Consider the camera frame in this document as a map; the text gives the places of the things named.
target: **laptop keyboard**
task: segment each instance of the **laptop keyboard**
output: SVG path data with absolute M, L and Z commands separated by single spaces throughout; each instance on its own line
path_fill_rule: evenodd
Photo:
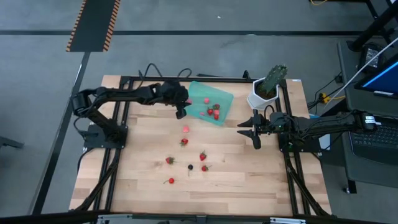
M 378 126 L 375 133 L 351 133 L 354 145 L 385 147 L 398 150 L 398 127 Z

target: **transparent container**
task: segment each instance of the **transparent container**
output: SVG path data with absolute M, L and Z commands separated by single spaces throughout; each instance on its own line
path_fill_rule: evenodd
M 204 119 L 205 121 L 211 122 L 218 126 L 224 124 L 234 99 L 234 95 L 223 90 L 198 83 L 196 81 L 191 82 L 188 89 L 188 94 L 189 99 L 192 100 L 192 105 L 185 107 L 187 114 Z M 205 98 L 209 99 L 208 104 L 205 103 Z M 214 110 L 212 115 L 207 113 L 207 109 L 212 109 L 213 105 L 215 104 L 220 105 L 220 114 L 218 120 L 214 119 Z

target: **wooden tabletop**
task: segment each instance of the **wooden tabletop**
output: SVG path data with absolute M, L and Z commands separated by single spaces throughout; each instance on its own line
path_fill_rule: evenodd
M 102 85 L 117 88 L 120 76 L 105 75 Z M 189 87 L 189 82 L 182 85 Z M 236 125 L 252 116 L 246 98 L 250 83 L 205 83 L 234 95 L 233 104 L 223 126 L 216 126 L 191 116 L 175 118 L 175 108 L 156 104 L 131 103 L 127 125 L 127 143 L 121 153 L 111 211 L 126 213 L 173 213 L 207 215 L 292 215 L 283 155 L 276 134 L 261 135 L 262 147 L 255 150 L 252 141 L 238 133 Z M 300 80 L 287 80 L 293 115 L 308 117 L 307 104 Z M 283 93 L 279 91 L 282 110 Z M 100 111 L 111 117 L 114 103 Z M 183 133 L 184 125 L 190 127 Z M 181 147 L 179 142 L 189 143 Z M 207 158 L 199 160 L 206 151 Z M 319 161 L 301 153 L 307 188 L 318 203 L 330 212 L 325 182 Z M 94 149 L 82 160 L 70 208 L 76 208 L 93 190 L 100 176 L 104 149 Z M 176 163 L 168 165 L 172 156 Z M 188 165 L 193 170 L 188 175 Z M 211 166 L 202 172 L 202 165 Z M 174 184 L 164 184 L 173 177 Z M 108 186 L 104 187 L 101 208 Z M 298 207 L 302 201 L 296 186 Z

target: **white pot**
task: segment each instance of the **white pot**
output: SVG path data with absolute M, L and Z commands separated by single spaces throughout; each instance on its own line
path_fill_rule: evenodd
M 278 87 L 279 85 L 276 85 L 276 96 L 269 99 L 269 100 L 265 100 L 263 98 L 261 98 L 261 96 L 256 94 L 256 91 L 254 91 L 255 87 L 256 87 L 256 83 L 263 81 L 265 78 L 260 78 L 259 80 L 256 80 L 253 82 L 253 88 L 251 90 L 250 95 L 248 96 L 248 103 L 249 106 L 252 109 L 257 109 L 257 110 L 264 110 L 266 108 L 267 105 L 271 104 L 272 102 L 274 102 L 276 99 L 278 99 L 279 97 L 279 91 L 278 91 Z

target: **potted cactus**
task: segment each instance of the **potted cactus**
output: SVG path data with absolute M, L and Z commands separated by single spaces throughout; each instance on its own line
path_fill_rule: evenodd
M 285 78 L 287 67 L 276 65 L 268 75 L 253 82 L 252 92 L 248 96 L 248 103 L 252 109 L 263 110 L 278 97 L 278 83 Z

